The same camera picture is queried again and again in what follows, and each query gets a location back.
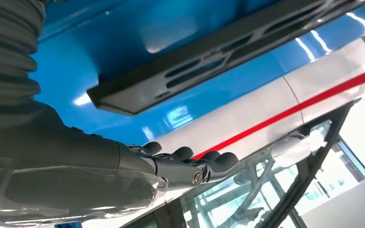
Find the red stripe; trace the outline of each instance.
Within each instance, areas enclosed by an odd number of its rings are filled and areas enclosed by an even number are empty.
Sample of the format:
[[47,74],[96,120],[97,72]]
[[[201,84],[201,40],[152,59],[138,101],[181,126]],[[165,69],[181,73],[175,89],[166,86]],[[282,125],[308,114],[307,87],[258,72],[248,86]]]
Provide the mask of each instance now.
[[282,120],[285,117],[288,117],[288,116],[290,116],[290,115],[292,115],[296,112],[299,112],[299,111],[301,111],[301,110],[303,110],[307,107],[315,105],[316,103],[318,103],[320,101],[323,101],[323,100],[328,99],[332,96],[340,94],[343,91],[351,89],[355,86],[359,86],[363,83],[365,83],[365,73],[362,74],[362,75],[359,75],[355,78],[352,78],[349,81],[346,81],[342,84],[339,84],[339,85],[337,85],[337,86],[335,86],[331,89],[328,89],[325,92],[322,92],[322,93],[320,93],[320,94],[318,94],[318,95],[316,95],[316,96],[314,96],[314,97],[312,97],[312,98],[310,98],[310,99],[308,99],[308,100],[306,100],[302,103],[299,103],[298,105],[296,105],[296,106],[294,106],[294,107],[292,107],[292,108],[290,108],[290,109],[288,109],[288,110],[286,110],[282,113],[279,113],[278,115],[276,115],[276,116],[274,116],[270,119],[267,119],[267,120],[259,123],[258,125],[255,125],[255,126],[249,128],[249,129],[241,132],[240,134],[237,134],[237,135],[229,138],[228,140],[226,140],[224,142],[221,142],[218,145],[213,146],[212,148],[207,149],[206,151],[204,151],[200,154],[195,155],[193,158],[200,159],[204,154],[206,154],[209,151],[219,151],[219,150],[221,150],[221,149],[237,142],[238,140],[249,136],[250,134],[252,134],[256,131],[261,130],[262,128],[265,128],[265,127],[267,127],[267,126],[269,126],[269,125],[271,125],[271,124],[273,124],[273,123],[275,123],[279,120]]

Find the glass window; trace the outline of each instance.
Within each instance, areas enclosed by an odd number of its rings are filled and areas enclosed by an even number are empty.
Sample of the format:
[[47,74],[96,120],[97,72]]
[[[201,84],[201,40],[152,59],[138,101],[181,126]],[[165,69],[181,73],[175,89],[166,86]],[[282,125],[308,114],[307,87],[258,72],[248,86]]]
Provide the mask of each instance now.
[[[331,122],[326,121],[312,128],[310,137],[314,152],[324,146],[330,125]],[[340,141],[328,153],[306,193],[280,227],[304,227],[299,215],[364,179],[339,144]],[[264,148],[241,161],[229,178],[207,188],[193,189],[190,194],[182,196],[180,199],[186,207],[183,210],[196,210],[192,212],[196,216],[186,219],[187,225],[192,228],[258,227],[297,177],[295,164],[287,168],[280,167],[273,161],[270,147]]]
[[[196,210],[193,212],[195,217],[186,219],[187,225],[192,228],[259,226],[280,201],[271,182],[276,180],[272,171],[272,167],[276,168],[274,163],[270,148],[265,148],[243,160],[231,177],[182,196],[180,200],[186,207],[183,210]],[[297,169],[294,165],[288,170],[291,180],[286,184],[290,186],[297,176]]]
[[157,228],[157,224],[155,221],[153,221],[151,224],[147,225],[146,227],[143,228]]

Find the black metal frame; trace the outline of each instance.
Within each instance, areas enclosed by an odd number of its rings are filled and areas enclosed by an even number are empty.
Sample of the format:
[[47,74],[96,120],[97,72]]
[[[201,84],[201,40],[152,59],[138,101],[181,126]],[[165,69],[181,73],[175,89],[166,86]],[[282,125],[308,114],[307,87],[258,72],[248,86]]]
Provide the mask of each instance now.
[[[265,156],[264,154],[252,154],[248,157],[253,157],[253,160],[251,160],[251,163],[241,163],[240,165],[244,166],[244,169],[247,170],[248,172],[255,174],[256,173],[256,165],[259,162],[264,161],[265,158],[269,157],[269,156]],[[231,177],[234,174],[236,174],[238,172],[241,172],[241,171],[243,171],[243,169],[237,169],[236,168],[236,170],[234,172],[232,172],[229,176]],[[204,189],[211,189],[213,186],[218,185],[219,183],[220,182],[215,182],[212,185],[203,185],[203,186],[197,187],[197,188],[185,193],[184,198],[185,199],[190,199],[190,200],[196,200],[196,197],[198,195],[202,194]],[[230,200],[233,200],[238,195],[243,195],[245,193],[248,193],[249,192],[248,188],[249,188],[248,184],[243,184],[243,185],[239,186],[238,188],[236,188],[235,190],[230,191],[227,194],[224,194],[222,200],[227,201],[227,202],[230,201]],[[184,208],[190,208],[190,211],[191,211],[192,219],[189,222],[187,222],[188,225],[190,227],[195,227],[194,224],[198,224],[197,214],[198,214],[198,212],[201,212],[201,209],[197,209],[195,207],[195,203],[190,203],[189,201],[186,201],[186,200],[182,200],[182,204],[185,204]],[[213,208],[212,205],[214,205],[214,204],[220,205],[219,200],[218,199],[212,200],[211,203],[209,203],[206,207],[204,207],[202,209],[204,209],[206,211],[207,208]],[[201,213],[201,214],[203,216],[203,219],[207,222],[208,225],[212,224],[211,219],[210,219],[210,217],[207,213]]]
[[[286,194],[285,191],[282,189],[282,186],[280,185],[278,179],[276,179],[275,177],[275,175],[282,170],[283,170],[282,168],[278,168],[268,173],[269,175],[268,180],[271,182],[272,187],[279,196],[279,199],[282,199],[283,196]],[[288,215],[290,216],[290,218],[292,219],[293,223],[297,228],[307,228],[307,225],[305,224],[304,220],[298,215],[298,212],[295,208],[293,208]]]
[[350,147],[342,139],[341,136],[338,137],[337,145],[343,151],[343,153],[346,155],[346,157],[351,161],[351,163],[353,164],[353,166],[357,169],[357,171],[359,172],[359,174],[365,180],[365,166],[358,159],[358,157],[356,157],[355,153],[353,153],[353,151],[350,149]]
[[158,228],[186,228],[183,208],[179,199],[173,200],[155,211],[133,220],[123,228],[143,228],[156,223]]
[[87,93],[99,109],[136,115],[363,4],[283,0],[126,74],[100,81]]
[[354,103],[354,101],[347,103],[346,105],[307,123],[301,128],[301,131],[308,134],[311,128],[317,123],[321,123],[328,119],[332,121],[331,128],[325,136],[325,141],[327,142],[326,146],[321,147],[315,156],[310,156],[298,163],[299,176],[291,185],[285,197],[277,204],[260,228],[277,228],[292,211],[294,206],[306,192],[311,181],[314,179],[330,148],[336,143],[339,131]]

